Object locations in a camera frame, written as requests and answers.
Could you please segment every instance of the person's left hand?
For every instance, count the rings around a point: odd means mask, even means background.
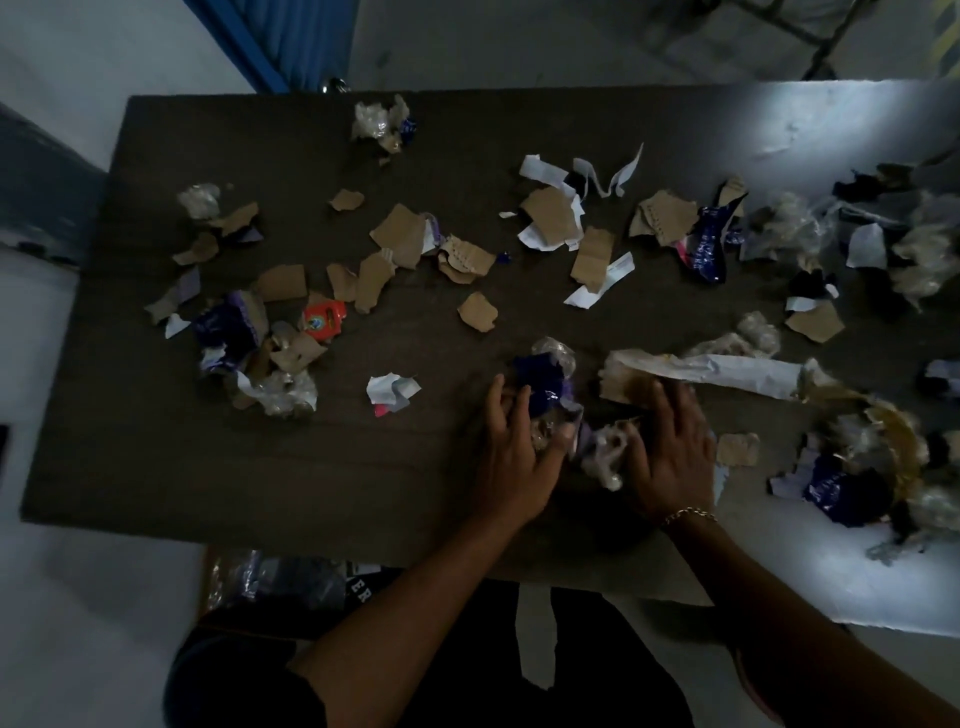
[[[530,387],[511,399],[504,393],[503,375],[497,375],[487,393],[490,446],[477,483],[477,506],[480,515],[521,528],[546,507],[576,428],[562,426],[538,463],[530,436]]]

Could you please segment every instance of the gold bracelet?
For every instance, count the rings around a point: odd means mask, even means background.
[[[692,505],[688,505],[686,508],[681,508],[676,513],[671,513],[669,516],[663,519],[663,521],[660,522],[660,528],[666,528],[668,525],[670,525],[670,523],[686,513],[692,513],[694,516],[700,516],[708,521],[716,522],[717,520],[717,517],[709,511],[705,511],[703,508],[696,508]]]

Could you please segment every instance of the plastic bag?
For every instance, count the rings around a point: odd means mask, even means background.
[[[220,215],[220,187],[210,182],[191,184],[177,195],[177,202],[186,207],[194,220],[212,220]]]

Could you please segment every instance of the person's right hand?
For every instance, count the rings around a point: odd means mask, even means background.
[[[657,434],[651,449],[633,423],[626,426],[631,487],[655,525],[684,508],[713,512],[716,443],[693,390],[679,382],[670,386],[672,402],[659,380],[653,386]]]

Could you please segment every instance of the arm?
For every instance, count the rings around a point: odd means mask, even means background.
[[[657,439],[629,428],[630,470],[655,523],[712,513],[715,445],[689,387],[655,387]],[[745,554],[709,517],[664,530],[732,629],[751,680],[788,725],[960,726],[947,702],[863,646]]]
[[[507,427],[503,376],[487,397],[491,447],[476,513],[439,551],[317,640],[291,664],[326,706],[327,724],[389,726],[413,696],[437,649],[480,581],[518,530],[550,498],[569,429],[540,463],[530,439],[529,388]]]

